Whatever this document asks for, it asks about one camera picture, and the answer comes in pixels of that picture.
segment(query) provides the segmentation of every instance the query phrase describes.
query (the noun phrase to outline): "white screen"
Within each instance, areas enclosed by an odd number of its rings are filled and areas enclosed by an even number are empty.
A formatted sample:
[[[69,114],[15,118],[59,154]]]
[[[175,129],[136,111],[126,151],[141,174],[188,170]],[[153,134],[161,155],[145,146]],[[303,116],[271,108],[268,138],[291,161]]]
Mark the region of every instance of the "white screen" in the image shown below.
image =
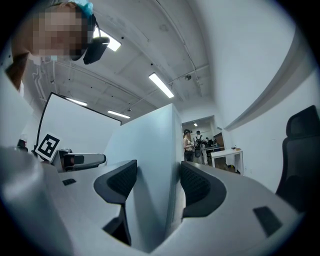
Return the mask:
[[[73,153],[103,153],[121,122],[51,94],[39,127],[38,143],[47,133],[62,139]]]

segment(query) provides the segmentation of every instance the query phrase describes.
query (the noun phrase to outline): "fluorescent light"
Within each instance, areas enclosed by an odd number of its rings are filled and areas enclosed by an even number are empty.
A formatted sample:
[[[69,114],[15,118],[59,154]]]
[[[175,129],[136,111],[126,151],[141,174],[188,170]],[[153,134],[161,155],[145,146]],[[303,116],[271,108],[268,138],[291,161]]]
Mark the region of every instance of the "fluorescent light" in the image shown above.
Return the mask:
[[[127,116],[125,114],[120,114],[120,113],[117,113],[117,112],[113,112],[111,110],[108,111],[109,114],[113,114],[113,115],[116,115],[116,116],[119,116],[119,117],[123,117],[123,118],[130,118],[130,116]]]
[[[152,73],[149,75],[149,78],[154,82],[169,98],[174,97],[172,92],[168,89],[168,87],[160,80],[160,78],[156,75],[156,73]]]
[[[114,52],[118,50],[118,48],[121,46],[121,43],[119,41],[114,39],[111,35],[107,34],[106,32],[102,31],[101,29],[100,29],[100,33],[102,37],[110,38],[110,43],[107,46],[108,48],[110,48]],[[93,32],[93,38],[98,38],[98,37],[99,37],[99,31],[97,26],[95,26],[95,30]]]
[[[66,99],[69,100],[69,101],[72,101],[74,103],[77,103],[77,104],[79,104],[81,106],[86,106],[87,105],[87,103],[85,103],[85,102],[78,101],[78,100],[75,100],[75,99],[72,99],[72,98],[66,98]]]

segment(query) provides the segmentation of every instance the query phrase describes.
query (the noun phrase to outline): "office chair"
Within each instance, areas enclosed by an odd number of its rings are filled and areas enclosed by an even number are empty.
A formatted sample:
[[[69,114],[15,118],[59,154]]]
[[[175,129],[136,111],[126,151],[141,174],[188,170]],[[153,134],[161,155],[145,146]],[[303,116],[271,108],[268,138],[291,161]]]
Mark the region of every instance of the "office chair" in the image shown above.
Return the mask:
[[[305,212],[320,174],[320,120],[314,105],[293,115],[282,143],[283,169],[276,194]]]

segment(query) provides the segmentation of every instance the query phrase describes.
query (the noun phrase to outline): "white partition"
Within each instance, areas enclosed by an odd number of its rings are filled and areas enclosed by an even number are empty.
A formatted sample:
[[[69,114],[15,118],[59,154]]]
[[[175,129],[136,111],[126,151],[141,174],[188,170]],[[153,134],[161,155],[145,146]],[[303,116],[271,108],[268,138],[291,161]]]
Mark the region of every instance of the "white partition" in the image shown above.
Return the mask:
[[[125,206],[133,248],[151,252],[170,228],[182,139],[180,115],[170,104],[121,126],[107,145],[108,165],[137,160],[137,180]]]
[[[61,138],[73,153],[103,153],[121,122],[51,93],[39,125],[37,143],[47,133]]]

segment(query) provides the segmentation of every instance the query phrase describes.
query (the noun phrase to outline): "white ceiling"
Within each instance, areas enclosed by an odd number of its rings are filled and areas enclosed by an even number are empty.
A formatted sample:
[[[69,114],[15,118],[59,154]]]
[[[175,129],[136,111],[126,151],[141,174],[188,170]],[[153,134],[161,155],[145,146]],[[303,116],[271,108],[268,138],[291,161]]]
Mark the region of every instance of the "white ceiling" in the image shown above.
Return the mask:
[[[53,63],[42,64],[45,98],[55,92],[55,81],[59,94],[86,102],[89,108],[103,114],[113,110],[129,115],[130,119],[119,117],[125,123],[170,103],[183,107],[211,95],[205,44],[187,1],[91,2],[100,28],[121,46],[116,52],[107,48],[102,58],[90,65],[84,65],[82,58],[70,63],[58,57],[55,79]],[[149,79],[153,72],[172,90],[173,98],[168,98]],[[190,72],[192,79],[186,81],[184,75]],[[34,86],[30,74],[25,76],[25,83]]]

